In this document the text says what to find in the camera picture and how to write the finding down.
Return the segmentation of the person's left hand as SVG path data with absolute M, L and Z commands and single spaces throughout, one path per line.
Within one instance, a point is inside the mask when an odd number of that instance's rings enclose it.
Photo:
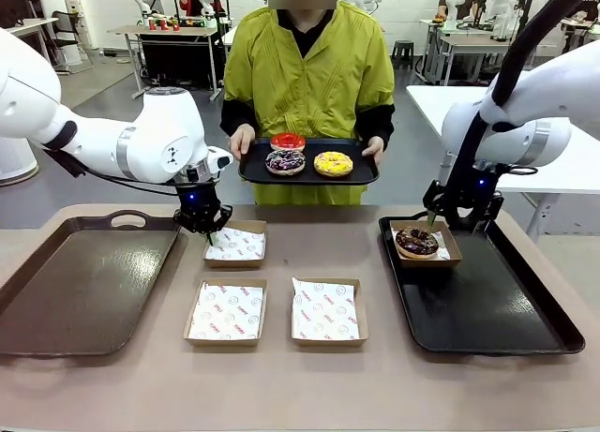
M 367 147 L 362 151 L 362 156 L 371 157 L 377 166 L 383 160 L 385 142 L 381 137 L 374 136 L 367 142 Z

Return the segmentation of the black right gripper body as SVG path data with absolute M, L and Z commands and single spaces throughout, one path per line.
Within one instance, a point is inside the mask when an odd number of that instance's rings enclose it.
M 452 170 L 442 195 L 442 215 L 451 230 L 473 232 L 497 217 L 503 204 L 499 178 L 496 171 L 475 167 Z

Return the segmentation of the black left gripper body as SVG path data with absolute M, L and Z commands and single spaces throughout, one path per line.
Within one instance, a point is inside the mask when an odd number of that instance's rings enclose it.
M 179 209 L 193 216 L 204 215 L 214 219 L 222 205 L 217 192 L 217 182 L 210 179 L 199 184 L 183 184 L 177 187 Z

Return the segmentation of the person's right hand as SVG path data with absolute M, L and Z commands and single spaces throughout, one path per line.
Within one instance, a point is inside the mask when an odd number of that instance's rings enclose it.
M 255 129 L 249 124 L 239 126 L 230 137 L 230 151 L 236 160 L 240 160 L 256 138 Z

